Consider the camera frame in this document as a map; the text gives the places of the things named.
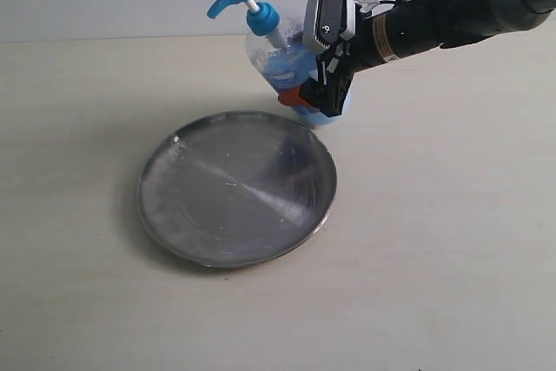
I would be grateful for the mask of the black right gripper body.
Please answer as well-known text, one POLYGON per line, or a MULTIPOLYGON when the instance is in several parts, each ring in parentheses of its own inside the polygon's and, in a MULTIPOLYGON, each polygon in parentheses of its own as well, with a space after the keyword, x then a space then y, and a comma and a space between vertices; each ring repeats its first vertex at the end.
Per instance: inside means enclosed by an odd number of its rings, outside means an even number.
POLYGON ((372 22, 370 14, 354 14, 304 23, 302 43, 314 53, 315 73, 300 86, 303 105, 342 115, 354 75, 378 64, 372 22))

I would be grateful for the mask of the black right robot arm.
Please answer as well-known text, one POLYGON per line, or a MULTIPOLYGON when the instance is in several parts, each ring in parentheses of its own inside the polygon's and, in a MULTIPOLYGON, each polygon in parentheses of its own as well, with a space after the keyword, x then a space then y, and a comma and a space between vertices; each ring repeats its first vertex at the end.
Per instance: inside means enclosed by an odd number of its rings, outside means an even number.
POLYGON ((281 104, 341 116, 354 75, 432 49, 453 49, 539 27, 555 0, 308 0, 301 42, 315 69, 281 104))

